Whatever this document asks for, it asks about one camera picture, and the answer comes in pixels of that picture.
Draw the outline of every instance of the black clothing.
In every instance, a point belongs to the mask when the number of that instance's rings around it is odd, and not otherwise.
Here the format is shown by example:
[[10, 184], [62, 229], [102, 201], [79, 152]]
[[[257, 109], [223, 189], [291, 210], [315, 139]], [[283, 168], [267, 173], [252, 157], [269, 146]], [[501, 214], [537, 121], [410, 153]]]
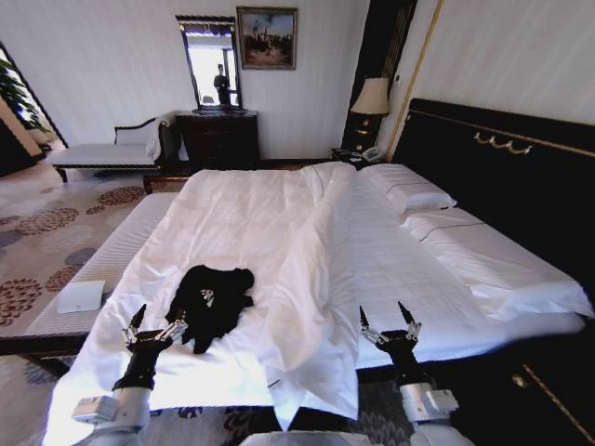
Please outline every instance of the black clothing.
[[213, 85], [217, 89], [219, 103], [231, 104], [230, 80], [227, 78], [227, 76], [223, 76], [221, 74], [215, 76], [215, 82], [213, 82]]
[[192, 267], [179, 283], [165, 318], [172, 322], [181, 309], [185, 310], [188, 328], [182, 343], [194, 338], [194, 353], [205, 353], [215, 337], [235, 328], [245, 307], [254, 305], [252, 297], [244, 295], [253, 284], [249, 269], [219, 271], [205, 265]]

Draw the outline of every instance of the lamp shade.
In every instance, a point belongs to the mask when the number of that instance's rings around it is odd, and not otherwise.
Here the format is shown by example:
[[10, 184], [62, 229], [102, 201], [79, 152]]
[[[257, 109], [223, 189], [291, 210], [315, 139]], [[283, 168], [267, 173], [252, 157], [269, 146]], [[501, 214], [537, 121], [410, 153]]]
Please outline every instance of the lamp shade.
[[389, 79], [386, 77], [369, 77], [364, 82], [362, 93], [351, 107], [351, 111], [361, 114], [388, 114]]

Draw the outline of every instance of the table lamp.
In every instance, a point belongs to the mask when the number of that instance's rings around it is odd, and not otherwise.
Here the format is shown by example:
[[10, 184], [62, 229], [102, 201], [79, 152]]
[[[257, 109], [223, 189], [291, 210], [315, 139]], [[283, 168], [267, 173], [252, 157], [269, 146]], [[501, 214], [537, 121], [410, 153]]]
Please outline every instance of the table lamp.
[[351, 112], [364, 116], [361, 124], [355, 129], [355, 149], [364, 151], [374, 145], [380, 128], [380, 118], [390, 112], [389, 79], [367, 78], [362, 93], [351, 107]]

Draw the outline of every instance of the black headboard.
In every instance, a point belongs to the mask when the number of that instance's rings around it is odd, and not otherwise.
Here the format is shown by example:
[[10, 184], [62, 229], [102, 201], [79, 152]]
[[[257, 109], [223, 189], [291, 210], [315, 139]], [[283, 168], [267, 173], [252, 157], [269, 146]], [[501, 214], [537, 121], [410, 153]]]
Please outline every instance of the black headboard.
[[416, 98], [392, 161], [574, 277], [593, 302], [594, 147], [595, 126]]

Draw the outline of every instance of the picture frame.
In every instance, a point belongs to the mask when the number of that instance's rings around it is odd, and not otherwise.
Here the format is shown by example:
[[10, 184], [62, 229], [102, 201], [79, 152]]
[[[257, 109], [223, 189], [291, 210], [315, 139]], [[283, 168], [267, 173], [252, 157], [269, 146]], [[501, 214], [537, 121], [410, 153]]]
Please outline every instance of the picture frame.
[[298, 9], [237, 7], [243, 70], [295, 70]]

